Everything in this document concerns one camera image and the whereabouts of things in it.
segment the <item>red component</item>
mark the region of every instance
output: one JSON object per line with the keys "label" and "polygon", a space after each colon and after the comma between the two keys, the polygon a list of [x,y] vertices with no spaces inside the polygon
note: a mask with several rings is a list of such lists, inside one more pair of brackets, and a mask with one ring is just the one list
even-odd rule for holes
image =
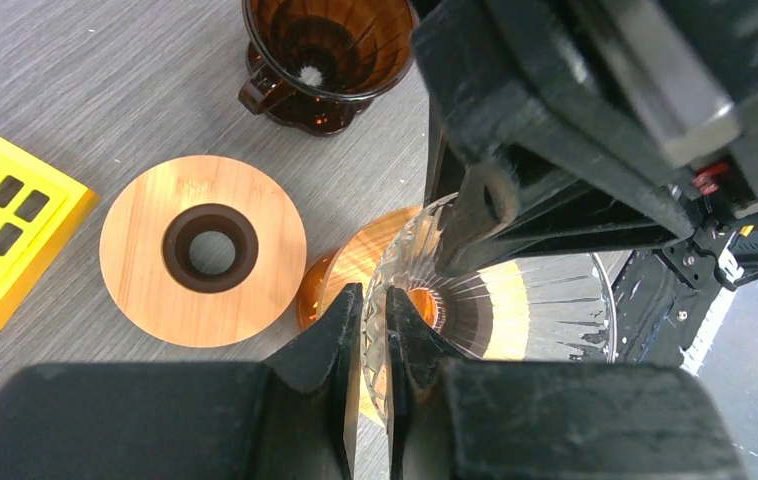
{"label": "red component", "polygon": [[720,188],[715,182],[715,176],[729,170],[729,165],[726,162],[718,162],[697,172],[697,176],[694,180],[691,180],[691,185],[700,191],[702,195],[711,195],[718,191]]}

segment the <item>transparent plastic cone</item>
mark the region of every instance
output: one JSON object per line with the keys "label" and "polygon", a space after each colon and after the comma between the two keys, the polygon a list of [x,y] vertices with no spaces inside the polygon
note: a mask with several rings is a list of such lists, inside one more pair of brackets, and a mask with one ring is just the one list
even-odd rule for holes
{"label": "transparent plastic cone", "polygon": [[614,302],[594,254],[521,258],[456,278],[435,273],[441,216],[450,213],[454,198],[429,205],[403,227],[367,287],[362,369],[383,420],[391,286],[407,291],[424,321],[470,358],[614,361]]}

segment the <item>gray floor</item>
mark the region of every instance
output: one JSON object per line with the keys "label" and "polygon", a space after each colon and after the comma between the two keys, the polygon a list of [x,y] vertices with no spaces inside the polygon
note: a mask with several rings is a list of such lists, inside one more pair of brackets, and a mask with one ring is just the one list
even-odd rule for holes
{"label": "gray floor", "polygon": [[[309,258],[420,200],[427,104],[416,71],[340,136],[278,127],[237,101],[246,78],[240,3],[0,0],[0,135],[103,196],[0,333],[0,385],[44,361],[261,359],[296,334],[289,312],[240,345],[191,350],[120,314],[100,278],[98,237],[111,201],[148,167],[200,153],[259,167],[297,205]],[[758,454],[758,340],[749,335],[758,332],[758,304],[749,303],[758,297],[749,295],[736,307],[752,312],[724,326],[702,376],[758,478],[758,456],[748,453]],[[357,476],[387,478],[382,429],[362,422],[359,434]]]}

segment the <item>yellow grid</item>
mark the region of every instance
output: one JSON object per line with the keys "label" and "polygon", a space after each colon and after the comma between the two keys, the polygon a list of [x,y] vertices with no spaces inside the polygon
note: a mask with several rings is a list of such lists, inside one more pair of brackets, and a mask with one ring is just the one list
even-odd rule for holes
{"label": "yellow grid", "polygon": [[[23,186],[0,207],[0,230],[11,224],[22,233],[0,255],[0,328],[98,200],[84,185],[0,138],[0,184],[9,176]],[[15,212],[33,191],[48,201],[27,221]]]}

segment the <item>brown ring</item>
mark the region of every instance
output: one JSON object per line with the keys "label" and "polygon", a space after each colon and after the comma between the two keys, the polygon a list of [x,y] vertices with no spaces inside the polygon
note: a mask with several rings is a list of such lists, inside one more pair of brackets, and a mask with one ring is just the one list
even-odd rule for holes
{"label": "brown ring", "polygon": [[[235,247],[235,259],[222,273],[203,273],[191,263],[191,242],[205,232],[222,233]],[[185,210],[170,222],[161,250],[167,271],[179,284],[200,293],[220,293],[249,276],[258,260],[258,236],[237,210],[207,203]]]}

